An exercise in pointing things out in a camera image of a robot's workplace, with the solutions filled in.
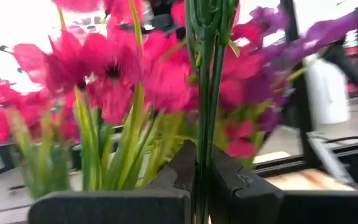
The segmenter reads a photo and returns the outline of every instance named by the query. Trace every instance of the magenta flower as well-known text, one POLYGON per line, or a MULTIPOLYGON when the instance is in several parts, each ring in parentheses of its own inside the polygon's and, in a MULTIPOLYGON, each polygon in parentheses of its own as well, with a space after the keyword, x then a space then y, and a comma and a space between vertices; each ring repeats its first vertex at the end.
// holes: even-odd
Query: magenta flower
POLYGON ((99 10, 100 0, 82 0, 78 2, 76 0, 52 0, 56 6, 74 12, 94 12, 99 10))
MULTIPOLYGON (((141 0, 133 0, 140 21, 143 20, 144 7, 141 0)), ((131 24, 132 13, 131 5, 127 0, 52 0, 58 7, 74 12, 94 12, 103 8, 106 14, 111 15, 110 22, 115 24, 131 24)))
POLYGON ((190 68, 186 65, 156 63, 144 80, 145 98, 153 109, 167 112, 188 106, 191 88, 187 84, 190 68))
MULTIPOLYGON (((143 21, 144 4, 142 0, 133 0, 139 21, 143 21)), ((129 0, 103 0, 106 14, 110 14, 109 23, 133 24, 131 5, 129 0)))
POLYGON ((253 47, 262 47, 263 35, 262 29, 252 22, 246 24, 237 24, 232 28, 232 40, 246 38, 253 47))
POLYGON ((262 56, 250 54, 250 46, 239 47, 240 56, 237 57, 230 47, 227 47, 223 65, 223 79, 249 78, 259 72, 262 67, 262 56))
POLYGON ((358 28, 358 15, 355 12, 339 19, 317 22, 303 37, 292 43, 286 53, 292 62, 297 62, 345 37, 346 33, 356 28, 358 28))
POLYGON ((232 121, 226 127, 226 134, 229 138, 246 138, 252 134, 252 121, 243 121, 240 125, 236 126, 232 121))
POLYGON ((89 34, 81 51, 87 69, 100 78, 110 78, 121 83, 135 83, 142 75, 141 58, 131 44, 133 34, 117 30, 105 37, 89 34))
POLYGON ((21 93, 11 88, 15 83, 0 78, 0 106, 15 106, 21 102, 21 93))
POLYGON ((265 132, 271 132, 280 121, 280 113, 274 112, 272 108, 265 110, 257 119, 259 128, 265 132))
POLYGON ((91 107, 102 110, 102 118, 114 125, 122 124, 122 120, 131 107, 133 85, 121 83, 119 80, 98 77, 86 87, 91 107))
POLYGON ((171 16, 178 26, 182 26, 182 27, 186 26, 184 1, 173 3, 171 8, 171 16))
POLYGON ((278 12, 274 8, 257 7, 250 12, 253 17, 251 23, 257 24, 262 29, 264 36, 274 34, 280 29, 285 29, 288 26, 289 18, 284 9, 277 7, 278 12))
POLYGON ((232 157, 249 158, 255 153, 255 146, 246 139, 237 139, 229 143, 227 154, 232 157))
POLYGON ((247 139, 252 134, 252 121, 243 121, 238 127, 229 122, 226 134, 232 139, 226 151, 230 156, 248 158, 255 153, 255 146, 247 139))
POLYGON ((75 85, 85 86, 85 76, 89 75, 81 60, 81 44, 67 30, 53 42, 53 52, 43 53, 34 44, 19 44, 14 47, 14 57, 34 83, 46 86, 52 95, 64 95, 75 85))
MULTIPOLYGON (((144 44, 144 57, 149 61, 161 61, 162 57, 172 48, 179 44, 176 33, 166 36, 162 31, 153 31, 147 36, 144 44)), ((186 64, 190 66, 190 59, 188 56, 187 48, 182 47, 164 62, 175 63, 178 65, 186 64)))
POLYGON ((260 49, 258 54, 261 54, 263 58, 263 64, 266 64, 281 56, 287 48, 287 44, 270 45, 260 49))
POLYGON ((245 102, 244 81, 236 79, 222 80, 219 92, 219 105, 226 110, 234 110, 245 102))

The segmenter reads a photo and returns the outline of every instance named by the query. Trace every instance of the black metal rack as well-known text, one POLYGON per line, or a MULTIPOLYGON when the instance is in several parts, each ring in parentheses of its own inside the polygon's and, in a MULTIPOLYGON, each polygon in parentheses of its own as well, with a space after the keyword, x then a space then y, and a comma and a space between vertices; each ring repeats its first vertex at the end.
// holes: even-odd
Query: black metal rack
MULTIPOLYGON (((298 38, 294 3, 293 0, 281 0, 280 2, 290 16, 291 23, 286 30, 286 39, 291 42, 298 38)), ((341 44, 341 41, 335 44, 330 49, 330 54, 325 55, 324 59, 336 64, 346 75, 353 76, 351 78, 358 81, 358 66, 353 66, 350 60, 347 60, 342 54, 343 48, 341 44)), ((302 66, 303 64, 299 63, 296 65, 295 70, 300 69, 302 66)), ((313 137, 313 122, 306 77, 297 78, 294 82, 294 88, 295 91, 289 103, 293 104, 296 109, 303 154, 257 164, 256 174, 261 177, 271 177, 314 168, 327 172, 340 182, 358 189, 358 144, 331 149, 321 147, 323 142, 313 137)))

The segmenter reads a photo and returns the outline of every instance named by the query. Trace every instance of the green stem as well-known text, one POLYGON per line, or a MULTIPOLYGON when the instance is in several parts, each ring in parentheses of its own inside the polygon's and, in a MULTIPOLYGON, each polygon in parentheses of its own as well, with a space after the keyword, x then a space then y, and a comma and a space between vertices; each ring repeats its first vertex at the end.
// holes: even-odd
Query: green stem
POLYGON ((135 158, 134 158, 134 162, 131 164, 131 167, 129 168, 129 172, 128 175, 126 176, 125 180, 124 180, 124 184, 127 183, 127 181, 131 178, 131 175, 136 175, 139 176, 139 171, 135 170, 136 166, 138 165, 138 162, 143 162, 143 157, 141 157, 142 154, 144 154, 144 146, 146 145, 146 142, 149 141, 149 137, 150 137, 150 133, 152 132, 153 128, 158 125, 158 122, 155 122, 156 120, 159 121, 159 114, 157 115, 156 119, 152 119, 151 122, 149 123, 149 125, 146 127, 147 129, 145 130, 145 134, 141 139, 141 142, 139 143, 139 148, 137 149, 135 158))
POLYGON ((95 161, 94 164, 97 164, 97 166, 94 167, 94 170, 93 170, 93 175, 94 175, 94 178, 95 178, 95 182, 92 183, 91 182, 91 185, 90 186, 90 189, 91 190, 98 190, 100 188, 100 180, 101 180, 101 177, 100 177, 100 158, 99 158, 99 139, 98 137, 96 136, 96 131, 95 131, 95 128, 94 128, 94 125, 93 125, 93 120, 92 120, 92 117, 91 117, 91 111, 90 111, 90 107, 89 107, 89 104, 88 104, 88 97, 85 93, 85 91, 82 92, 83 94, 83 101, 84 101, 84 107, 85 107, 85 113, 86 113, 86 119, 89 121, 89 132, 91 133, 91 137, 90 137, 90 150, 92 151, 91 152, 91 159, 95 161))
POLYGON ((208 118, 209 118, 209 65, 212 54, 212 41, 201 42, 200 72, 200 136, 197 150, 196 171, 196 223, 208 222, 208 118))

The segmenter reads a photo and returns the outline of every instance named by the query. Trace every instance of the white wall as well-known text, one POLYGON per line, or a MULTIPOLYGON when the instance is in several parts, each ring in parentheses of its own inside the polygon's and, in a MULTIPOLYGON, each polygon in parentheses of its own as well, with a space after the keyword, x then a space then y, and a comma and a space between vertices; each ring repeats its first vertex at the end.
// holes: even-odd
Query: white wall
MULTIPOLYGON (((49 0, 0 0, 0 45, 13 47, 19 43, 32 43, 50 51, 48 33, 58 24, 58 14, 49 0)), ((25 73, 18 73, 13 56, 0 52, 0 77, 17 82, 18 91, 35 91, 25 73)))

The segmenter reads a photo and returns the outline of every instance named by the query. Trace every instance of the green leaf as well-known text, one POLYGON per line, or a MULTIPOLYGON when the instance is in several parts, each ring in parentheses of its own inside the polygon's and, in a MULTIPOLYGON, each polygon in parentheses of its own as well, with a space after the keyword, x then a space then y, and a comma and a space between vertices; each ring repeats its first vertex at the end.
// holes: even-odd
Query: green leaf
POLYGON ((37 187, 36 183, 34 183, 34 177, 28 171, 28 169, 26 169, 22 165, 22 162, 20 160, 18 153, 13 148, 10 148, 9 152, 12 157, 12 162, 15 164, 15 167, 17 167, 19 169, 19 171, 23 177, 24 184, 27 187, 31 197, 33 199, 39 198, 40 194, 39 194, 38 187, 37 187))
POLYGON ((109 162, 110 162, 110 153, 112 151, 113 140, 111 136, 114 134, 114 130, 110 125, 104 125, 101 129, 101 133, 103 133, 104 141, 103 141, 103 155, 101 158, 101 176, 102 184, 106 181, 104 178, 106 176, 109 162))
POLYGON ((136 11, 134 0, 130 0, 130 4, 131 4, 132 19, 135 25, 136 42, 143 51, 142 30, 140 29, 140 22, 139 22, 139 18, 137 17, 137 11, 136 11))
POLYGON ((179 42, 179 44, 176 44, 175 46, 170 48, 167 51, 167 53, 165 53, 163 56, 161 56, 160 61, 161 62, 166 61, 166 59, 168 59, 171 55, 173 55, 174 53, 178 52, 180 49, 182 49, 186 45, 187 45, 187 40, 183 40, 183 41, 179 42))
POLYGON ((37 176, 37 154, 32 150, 31 136, 19 112, 13 108, 7 110, 9 127, 15 142, 19 145, 24 158, 26 159, 33 177, 37 176))
POLYGON ((106 174, 107 181, 103 186, 105 190, 120 190, 124 186, 125 179, 135 159, 140 130, 145 119, 143 111, 144 87, 138 84, 135 86, 132 109, 124 124, 119 149, 115 153, 106 174))
POLYGON ((237 47, 237 45, 232 40, 229 40, 229 46, 233 50, 234 54, 237 57, 240 57, 240 49, 237 47))
POLYGON ((140 168, 144 162, 144 156, 146 153, 146 147, 150 144, 150 142, 154 139, 158 126, 162 117, 162 112, 159 112, 157 117, 152 120, 142 131, 140 135, 139 144, 137 147, 137 152, 134 158, 134 162, 129 169, 128 176, 124 181, 124 186, 122 189, 133 190, 136 186, 136 183, 139 179, 140 168))
POLYGON ((83 97, 81 91, 77 88, 75 88, 75 95, 76 115, 81 129, 83 190, 98 190, 101 181, 99 142, 86 96, 83 97))
POLYGON ((45 191, 49 191, 50 176, 52 162, 50 160, 50 150, 53 145, 53 127, 52 118, 48 111, 41 117, 41 132, 42 142, 38 148, 38 176, 40 186, 44 187, 45 191))

